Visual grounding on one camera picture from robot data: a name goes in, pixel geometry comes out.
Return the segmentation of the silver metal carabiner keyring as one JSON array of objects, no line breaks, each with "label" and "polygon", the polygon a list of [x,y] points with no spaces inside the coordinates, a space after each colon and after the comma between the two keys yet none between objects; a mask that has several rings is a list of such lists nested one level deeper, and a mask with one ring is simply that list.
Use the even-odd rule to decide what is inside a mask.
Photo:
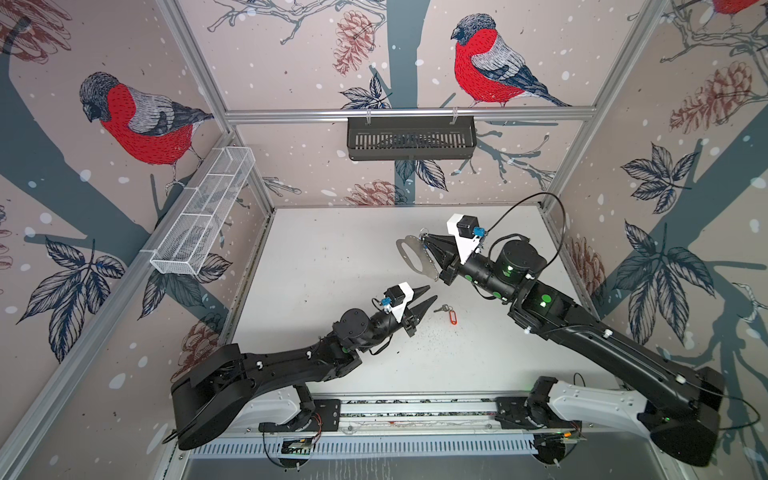
[{"label": "silver metal carabiner keyring", "polygon": [[426,229],[422,229],[418,235],[397,239],[395,246],[402,260],[413,272],[437,282],[439,270],[424,243],[427,233]]}]

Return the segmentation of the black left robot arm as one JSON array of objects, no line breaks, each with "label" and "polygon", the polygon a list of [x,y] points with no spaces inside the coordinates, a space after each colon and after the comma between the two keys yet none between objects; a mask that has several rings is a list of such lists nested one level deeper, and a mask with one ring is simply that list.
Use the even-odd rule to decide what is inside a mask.
[{"label": "black left robot arm", "polygon": [[359,308],[344,312],[332,330],[307,347],[269,354],[243,353],[236,343],[218,348],[176,380],[170,390],[175,440],[186,451],[222,435],[249,401],[285,387],[342,378],[362,364],[365,352],[375,356],[400,330],[412,337],[438,297],[419,299],[427,286],[408,283],[385,291],[376,313]]}]

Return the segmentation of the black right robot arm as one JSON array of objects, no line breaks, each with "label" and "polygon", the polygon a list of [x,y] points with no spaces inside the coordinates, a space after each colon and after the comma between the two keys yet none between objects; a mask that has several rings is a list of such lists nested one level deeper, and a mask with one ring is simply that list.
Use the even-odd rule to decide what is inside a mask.
[{"label": "black right robot arm", "polygon": [[507,241],[496,259],[464,238],[426,234],[422,242],[445,284],[466,279],[508,304],[509,317],[527,334],[582,355],[629,386],[604,390],[542,376],[524,404],[530,427],[596,423],[647,439],[682,463],[709,465],[720,433],[719,372],[651,352],[540,281],[537,270],[546,261],[527,238]]}]

